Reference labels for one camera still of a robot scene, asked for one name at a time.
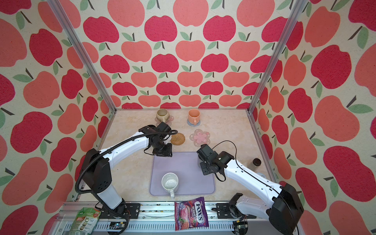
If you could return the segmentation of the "woven rattan round coaster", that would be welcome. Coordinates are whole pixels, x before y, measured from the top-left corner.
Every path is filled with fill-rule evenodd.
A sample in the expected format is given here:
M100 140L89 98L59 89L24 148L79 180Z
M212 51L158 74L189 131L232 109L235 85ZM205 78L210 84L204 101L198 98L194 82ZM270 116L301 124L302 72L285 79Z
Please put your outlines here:
M177 133L171 136L170 142L175 146L180 146L185 142L186 138L182 133Z

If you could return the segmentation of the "pink flower coaster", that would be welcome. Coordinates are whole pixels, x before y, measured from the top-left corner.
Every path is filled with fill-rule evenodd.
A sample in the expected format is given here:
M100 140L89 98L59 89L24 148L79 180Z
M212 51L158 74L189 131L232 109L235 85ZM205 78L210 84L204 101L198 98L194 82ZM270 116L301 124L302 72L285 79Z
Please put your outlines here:
M200 148L201 145L211 143L210 133L208 131L202 131L201 129L196 129L193 134L190 135L190 140L193 141L195 147Z
M161 122L155 118L156 126L158 126ZM172 122L174 121L174 116L169 116L169 119L167 120L166 124L169 126L172 126Z

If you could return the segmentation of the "cream beige mug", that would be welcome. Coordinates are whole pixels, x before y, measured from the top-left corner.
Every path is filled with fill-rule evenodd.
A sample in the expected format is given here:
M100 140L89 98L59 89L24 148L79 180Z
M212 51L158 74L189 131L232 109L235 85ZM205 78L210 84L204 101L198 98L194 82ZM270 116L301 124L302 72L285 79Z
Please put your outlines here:
M156 113L156 119L160 122L167 123L169 118L170 118L170 114L167 109L159 109Z

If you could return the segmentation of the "grey woven round coaster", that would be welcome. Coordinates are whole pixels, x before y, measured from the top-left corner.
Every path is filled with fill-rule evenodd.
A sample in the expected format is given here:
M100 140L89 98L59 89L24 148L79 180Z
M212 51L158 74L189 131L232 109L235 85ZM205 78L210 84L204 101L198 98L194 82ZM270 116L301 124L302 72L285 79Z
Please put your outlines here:
M194 123L191 123L189 120L187 120L187 124L188 124L189 126L191 126L191 127L197 127L197 126L199 126L199 125L201 124L201 121L199 121L199 122L197 122L196 124L194 124Z

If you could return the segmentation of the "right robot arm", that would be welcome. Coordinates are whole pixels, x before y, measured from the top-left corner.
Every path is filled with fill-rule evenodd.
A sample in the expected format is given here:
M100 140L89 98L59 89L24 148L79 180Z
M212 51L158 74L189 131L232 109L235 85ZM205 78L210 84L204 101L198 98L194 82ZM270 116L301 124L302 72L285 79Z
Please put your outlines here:
M303 205L296 189L286 184L269 181L244 165L238 163L235 156L222 151L217 154L208 145L197 151L200 166L205 175L220 173L233 179L259 197L262 203L253 203L244 195L235 196L234 216L253 215L267 219L283 235L292 235L303 215Z

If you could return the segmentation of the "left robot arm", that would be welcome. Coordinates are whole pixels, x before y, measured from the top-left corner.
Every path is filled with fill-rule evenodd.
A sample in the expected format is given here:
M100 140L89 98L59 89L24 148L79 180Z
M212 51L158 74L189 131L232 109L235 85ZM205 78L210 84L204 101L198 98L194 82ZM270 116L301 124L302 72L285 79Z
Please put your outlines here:
M122 160L140 150L153 148L152 156L172 157L172 144L167 140L178 134L162 122L158 126L147 125L120 143L102 150L90 149L84 159L80 174L75 183L78 194L92 194L115 218L128 219L124 199L112 184L111 170Z

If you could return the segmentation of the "peach orange mug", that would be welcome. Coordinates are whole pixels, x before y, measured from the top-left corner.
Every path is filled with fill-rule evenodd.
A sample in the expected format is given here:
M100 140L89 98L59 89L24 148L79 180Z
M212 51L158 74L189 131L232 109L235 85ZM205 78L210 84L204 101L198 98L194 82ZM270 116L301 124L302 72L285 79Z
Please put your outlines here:
M196 124L197 122L199 122L200 121L200 111L197 110L197 109L191 109L191 110L189 110L188 120L191 123L194 123L194 124Z

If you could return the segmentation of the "white mug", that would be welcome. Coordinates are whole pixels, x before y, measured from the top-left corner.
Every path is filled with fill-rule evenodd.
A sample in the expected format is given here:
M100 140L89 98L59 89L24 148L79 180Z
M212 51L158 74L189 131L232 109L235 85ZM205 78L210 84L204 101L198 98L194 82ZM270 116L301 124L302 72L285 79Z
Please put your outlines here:
M172 199L175 198L175 193L179 189L179 178L175 173L166 173L161 180L162 187L170 194Z

